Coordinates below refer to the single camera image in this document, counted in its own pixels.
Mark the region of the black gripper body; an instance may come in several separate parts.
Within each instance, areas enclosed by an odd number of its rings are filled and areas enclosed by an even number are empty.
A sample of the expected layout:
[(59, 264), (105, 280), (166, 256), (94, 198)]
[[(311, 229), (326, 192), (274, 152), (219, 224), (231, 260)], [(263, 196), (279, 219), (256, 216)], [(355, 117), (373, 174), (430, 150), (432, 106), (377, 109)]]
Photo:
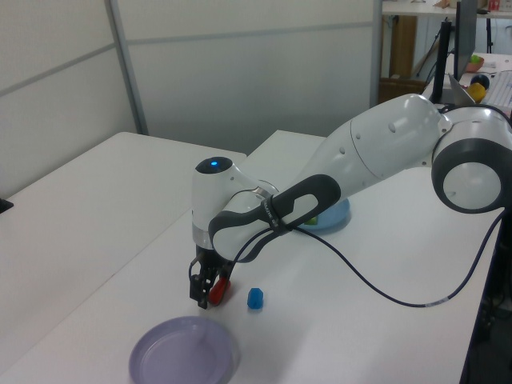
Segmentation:
[(215, 250), (202, 248), (200, 246), (196, 246), (195, 258), (199, 263), (199, 271), (201, 273), (208, 270), (221, 269), (225, 265), (225, 259)]

